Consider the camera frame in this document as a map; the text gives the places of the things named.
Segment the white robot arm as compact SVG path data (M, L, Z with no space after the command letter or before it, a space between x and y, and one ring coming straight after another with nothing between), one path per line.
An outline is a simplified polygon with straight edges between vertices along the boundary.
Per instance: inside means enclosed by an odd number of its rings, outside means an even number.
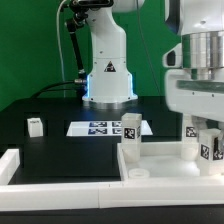
M93 67L86 102L122 104L137 98L126 65L126 33L113 14L139 10L145 1L88 3ZM224 0L164 0L164 6L167 28L181 37L163 55L168 108L224 123Z

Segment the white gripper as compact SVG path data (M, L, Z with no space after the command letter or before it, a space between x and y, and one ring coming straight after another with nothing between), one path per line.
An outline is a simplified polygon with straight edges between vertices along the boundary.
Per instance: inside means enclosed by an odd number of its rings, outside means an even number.
M171 111L196 116L197 131L207 129L207 120L224 122L224 68L215 69L210 80L193 80L183 69L182 44L163 56L166 104Z

